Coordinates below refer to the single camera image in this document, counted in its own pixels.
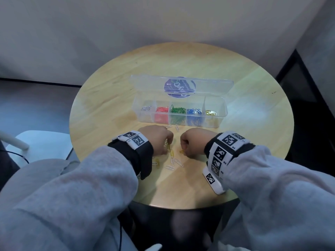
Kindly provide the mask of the person's left hand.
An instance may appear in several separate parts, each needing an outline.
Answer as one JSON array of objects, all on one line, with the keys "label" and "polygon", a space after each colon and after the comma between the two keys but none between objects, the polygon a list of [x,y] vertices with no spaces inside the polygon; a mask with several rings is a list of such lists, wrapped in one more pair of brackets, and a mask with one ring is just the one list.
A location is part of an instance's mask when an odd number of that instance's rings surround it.
[{"label": "person's left hand", "polygon": [[168,130],[164,126],[148,125],[138,131],[143,134],[153,147],[153,156],[160,156],[160,130]]}]

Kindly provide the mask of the person's right hand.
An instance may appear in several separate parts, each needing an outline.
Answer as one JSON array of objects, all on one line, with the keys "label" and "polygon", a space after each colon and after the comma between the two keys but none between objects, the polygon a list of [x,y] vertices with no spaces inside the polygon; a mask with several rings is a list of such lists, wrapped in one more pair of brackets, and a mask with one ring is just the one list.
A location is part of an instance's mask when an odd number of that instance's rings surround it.
[{"label": "person's right hand", "polygon": [[218,133],[202,129],[202,128],[191,128],[184,133],[192,133],[195,142],[195,156],[205,155],[205,147]]}]

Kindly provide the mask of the person's right forearm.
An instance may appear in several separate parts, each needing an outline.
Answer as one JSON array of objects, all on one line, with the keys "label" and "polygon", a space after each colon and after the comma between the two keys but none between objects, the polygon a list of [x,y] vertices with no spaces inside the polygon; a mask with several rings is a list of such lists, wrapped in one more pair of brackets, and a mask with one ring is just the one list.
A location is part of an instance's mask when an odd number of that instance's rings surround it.
[{"label": "person's right forearm", "polygon": [[240,203],[219,251],[335,251],[335,177],[272,156],[265,146],[223,167]]}]

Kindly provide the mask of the person's left forearm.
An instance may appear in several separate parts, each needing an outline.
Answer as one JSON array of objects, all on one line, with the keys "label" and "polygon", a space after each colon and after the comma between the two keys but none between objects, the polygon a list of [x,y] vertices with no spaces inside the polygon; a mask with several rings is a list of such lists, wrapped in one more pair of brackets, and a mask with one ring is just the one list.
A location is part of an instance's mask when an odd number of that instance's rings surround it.
[{"label": "person's left forearm", "polygon": [[117,217],[137,188],[131,163],[107,146],[81,163],[30,163],[0,191],[0,251],[136,250]]}]

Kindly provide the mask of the pile of red paper clips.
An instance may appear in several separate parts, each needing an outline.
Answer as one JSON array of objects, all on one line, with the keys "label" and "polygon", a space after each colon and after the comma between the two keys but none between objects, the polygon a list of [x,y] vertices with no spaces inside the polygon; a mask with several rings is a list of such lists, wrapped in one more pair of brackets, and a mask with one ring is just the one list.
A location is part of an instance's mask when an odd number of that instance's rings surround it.
[{"label": "pile of red paper clips", "polygon": [[154,122],[168,124],[169,123],[169,107],[158,107],[154,114]]}]

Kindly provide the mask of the clear plastic compartment box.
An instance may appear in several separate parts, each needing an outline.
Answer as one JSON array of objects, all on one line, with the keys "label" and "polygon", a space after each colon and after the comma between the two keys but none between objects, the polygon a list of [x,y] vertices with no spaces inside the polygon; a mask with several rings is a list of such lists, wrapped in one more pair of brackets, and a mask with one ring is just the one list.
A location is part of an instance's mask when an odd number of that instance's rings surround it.
[{"label": "clear plastic compartment box", "polygon": [[228,114],[232,80],[131,75],[139,122],[218,128]]}]

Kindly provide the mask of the black left wrist tracker band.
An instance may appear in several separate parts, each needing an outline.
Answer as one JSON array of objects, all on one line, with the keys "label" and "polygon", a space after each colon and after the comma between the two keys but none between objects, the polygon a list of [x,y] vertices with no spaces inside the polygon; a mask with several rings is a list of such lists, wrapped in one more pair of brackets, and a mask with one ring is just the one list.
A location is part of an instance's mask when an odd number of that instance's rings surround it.
[{"label": "black left wrist tracker band", "polygon": [[107,146],[121,153],[132,165],[141,180],[152,171],[153,146],[139,131],[129,131],[112,139]]}]

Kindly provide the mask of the black wrist tracker band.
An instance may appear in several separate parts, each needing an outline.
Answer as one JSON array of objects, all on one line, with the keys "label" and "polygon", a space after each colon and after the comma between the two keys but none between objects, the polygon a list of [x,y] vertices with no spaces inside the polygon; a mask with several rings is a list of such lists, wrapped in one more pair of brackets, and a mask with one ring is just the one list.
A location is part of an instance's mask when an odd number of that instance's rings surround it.
[{"label": "black wrist tracker band", "polygon": [[235,131],[219,133],[207,143],[204,149],[207,162],[202,173],[215,194],[221,195],[227,190],[223,181],[226,166],[255,146]]},{"label": "black wrist tracker band", "polygon": [[112,139],[107,146],[121,153],[132,165],[141,180],[152,171],[153,146],[139,131],[129,131]]}]

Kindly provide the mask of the black right wrist tracker band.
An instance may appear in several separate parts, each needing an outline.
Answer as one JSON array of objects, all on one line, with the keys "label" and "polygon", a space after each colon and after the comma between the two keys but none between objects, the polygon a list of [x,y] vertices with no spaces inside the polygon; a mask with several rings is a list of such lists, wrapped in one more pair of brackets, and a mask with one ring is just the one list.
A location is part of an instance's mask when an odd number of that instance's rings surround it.
[{"label": "black right wrist tracker band", "polygon": [[226,166],[255,146],[235,131],[219,133],[207,143],[204,149],[207,162],[202,173],[215,194],[221,195],[227,190],[223,181]]}]

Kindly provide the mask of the round purple sticker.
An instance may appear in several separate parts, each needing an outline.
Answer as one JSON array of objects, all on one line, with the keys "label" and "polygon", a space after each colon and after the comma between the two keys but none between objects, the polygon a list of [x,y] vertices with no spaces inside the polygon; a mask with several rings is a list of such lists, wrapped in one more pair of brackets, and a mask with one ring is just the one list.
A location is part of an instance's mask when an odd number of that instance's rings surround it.
[{"label": "round purple sticker", "polygon": [[187,98],[196,93],[196,83],[190,78],[167,77],[163,89],[173,98]]}]

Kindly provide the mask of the white chair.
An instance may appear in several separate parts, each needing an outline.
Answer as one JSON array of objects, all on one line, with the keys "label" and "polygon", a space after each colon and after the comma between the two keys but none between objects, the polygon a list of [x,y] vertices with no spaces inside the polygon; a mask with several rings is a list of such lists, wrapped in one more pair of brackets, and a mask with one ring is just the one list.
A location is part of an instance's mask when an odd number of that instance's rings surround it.
[{"label": "white chair", "polygon": [[0,130],[5,152],[20,167],[44,159],[66,160],[73,150],[70,135],[53,131],[29,130],[12,136]]}]

